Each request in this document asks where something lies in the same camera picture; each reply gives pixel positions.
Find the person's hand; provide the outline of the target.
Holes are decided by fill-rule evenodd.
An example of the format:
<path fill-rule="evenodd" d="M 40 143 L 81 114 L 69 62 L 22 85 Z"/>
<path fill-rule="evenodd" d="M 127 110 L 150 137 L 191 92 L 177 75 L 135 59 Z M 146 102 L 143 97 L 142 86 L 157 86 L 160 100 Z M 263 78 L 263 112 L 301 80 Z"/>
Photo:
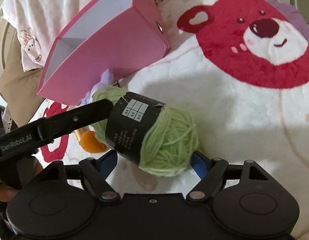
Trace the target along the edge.
<path fill-rule="evenodd" d="M 36 175 L 42 172 L 43 169 L 43 166 L 36 157 L 28 157 L 17 163 L 17 171 L 21 172 L 22 183 L 30 182 Z M 0 201 L 9 202 L 19 191 L 20 189 L 15 189 L 5 182 L 0 183 Z"/>

